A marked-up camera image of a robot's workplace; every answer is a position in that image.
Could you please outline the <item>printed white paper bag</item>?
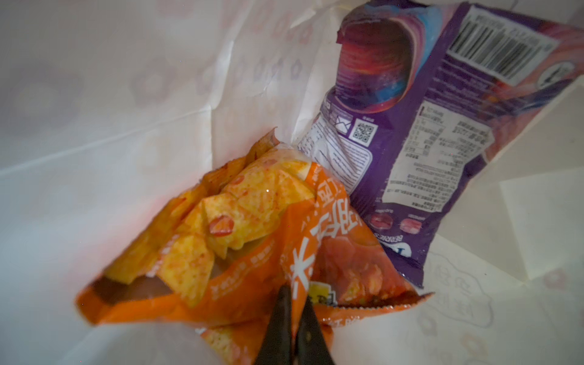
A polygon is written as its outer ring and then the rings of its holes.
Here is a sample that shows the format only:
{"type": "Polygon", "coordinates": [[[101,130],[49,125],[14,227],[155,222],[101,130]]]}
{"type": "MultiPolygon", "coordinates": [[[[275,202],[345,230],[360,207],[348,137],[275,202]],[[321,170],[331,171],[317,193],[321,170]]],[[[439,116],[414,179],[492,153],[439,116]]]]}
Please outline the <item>printed white paper bag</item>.
{"type": "MultiPolygon", "coordinates": [[[[267,131],[294,143],[356,1],[1,3],[1,362],[218,364],[189,325],[89,325],[77,293],[267,131]]],[[[430,246],[425,304],[335,331],[338,364],[583,362],[583,81],[430,246]]]]}

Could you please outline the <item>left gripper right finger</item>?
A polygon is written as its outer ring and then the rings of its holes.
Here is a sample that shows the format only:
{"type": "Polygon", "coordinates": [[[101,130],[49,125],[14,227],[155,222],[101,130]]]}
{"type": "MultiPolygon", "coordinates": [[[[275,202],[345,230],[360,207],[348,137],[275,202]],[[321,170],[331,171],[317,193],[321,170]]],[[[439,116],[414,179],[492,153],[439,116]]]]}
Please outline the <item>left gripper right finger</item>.
{"type": "Polygon", "coordinates": [[[321,325],[310,298],[307,298],[296,337],[296,364],[334,365],[321,325]]]}

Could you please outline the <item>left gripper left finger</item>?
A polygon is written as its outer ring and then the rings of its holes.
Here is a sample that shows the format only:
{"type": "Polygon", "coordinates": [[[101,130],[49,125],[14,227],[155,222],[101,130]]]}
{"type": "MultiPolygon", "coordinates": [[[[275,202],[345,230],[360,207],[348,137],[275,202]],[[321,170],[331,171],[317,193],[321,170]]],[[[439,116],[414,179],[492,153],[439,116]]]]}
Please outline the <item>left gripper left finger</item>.
{"type": "Polygon", "coordinates": [[[266,329],[254,365],[292,364],[291,331],[291,290],[284,284],[278,291],[278,298],[266,329]]]}

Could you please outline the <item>orange snack pack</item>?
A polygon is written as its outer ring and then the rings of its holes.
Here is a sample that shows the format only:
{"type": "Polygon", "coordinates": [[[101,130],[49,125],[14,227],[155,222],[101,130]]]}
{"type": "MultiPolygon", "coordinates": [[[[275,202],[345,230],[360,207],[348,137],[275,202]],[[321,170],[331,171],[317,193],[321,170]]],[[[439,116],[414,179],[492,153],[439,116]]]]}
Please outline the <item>orange snack pack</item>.
{"type": "Polygon", "coordinates": [[[226,363],[253,364],[284,284],[292,364],[307,298],[328,350],[335,327],[427,300],[397,272],[342,183],[269,132],[167,202],[76,305],[94,325],[187,322],[226,363]]]}

